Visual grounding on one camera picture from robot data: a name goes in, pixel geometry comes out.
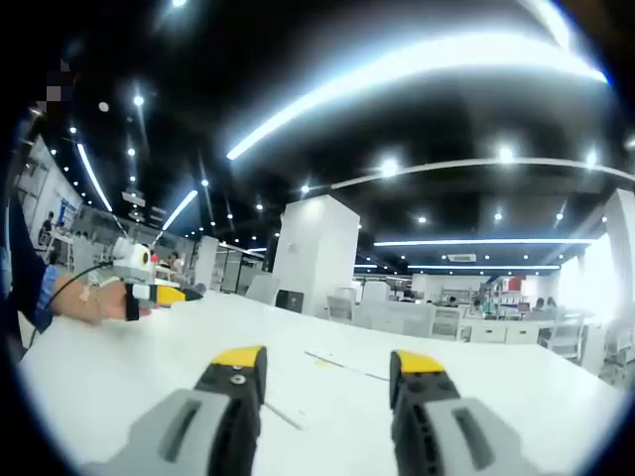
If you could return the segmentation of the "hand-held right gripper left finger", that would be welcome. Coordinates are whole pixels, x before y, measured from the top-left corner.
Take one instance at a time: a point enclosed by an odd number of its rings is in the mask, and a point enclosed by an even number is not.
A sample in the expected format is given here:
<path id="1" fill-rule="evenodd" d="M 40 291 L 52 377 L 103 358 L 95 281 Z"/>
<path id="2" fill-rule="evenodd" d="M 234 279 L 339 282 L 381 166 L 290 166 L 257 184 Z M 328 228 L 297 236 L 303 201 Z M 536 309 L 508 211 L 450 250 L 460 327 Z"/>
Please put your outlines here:
<path id="1" fill-rule="evenodd" d="M 233 348 L 212 359 L 191 389 L 163 398 L 132 424 L 127 441 L 84 475 L 249 475 L 261 432 L 267 349 Z"/>

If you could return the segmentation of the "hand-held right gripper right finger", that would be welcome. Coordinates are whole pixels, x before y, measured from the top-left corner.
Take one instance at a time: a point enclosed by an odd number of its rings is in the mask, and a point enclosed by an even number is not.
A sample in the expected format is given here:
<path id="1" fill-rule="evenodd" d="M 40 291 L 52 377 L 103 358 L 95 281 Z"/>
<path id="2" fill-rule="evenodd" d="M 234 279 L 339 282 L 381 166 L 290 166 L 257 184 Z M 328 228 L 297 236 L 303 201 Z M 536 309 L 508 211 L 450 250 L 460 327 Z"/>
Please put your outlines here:
<path id="1" fill-rule="evenodd" d="M 391 438 L 400 475 L 537 475 L 520 436 L 476 398 L 462 396 L 432 357 L 390 357 Z"/>

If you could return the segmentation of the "person's left hand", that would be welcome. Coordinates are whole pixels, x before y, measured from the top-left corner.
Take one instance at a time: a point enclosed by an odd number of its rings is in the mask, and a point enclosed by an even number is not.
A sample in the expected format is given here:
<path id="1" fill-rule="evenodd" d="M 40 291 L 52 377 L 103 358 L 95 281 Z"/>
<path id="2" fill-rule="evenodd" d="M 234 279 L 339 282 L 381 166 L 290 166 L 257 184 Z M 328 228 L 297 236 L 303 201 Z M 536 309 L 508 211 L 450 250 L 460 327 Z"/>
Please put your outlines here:
<path id="1" fill-rule="evenodd" d="M 90 324 L 104 320 L 127 319 L 126 286 L 113 281 L 104 286 L 90 286 L 75 281 L 56 298 L 57 313 Z"/>

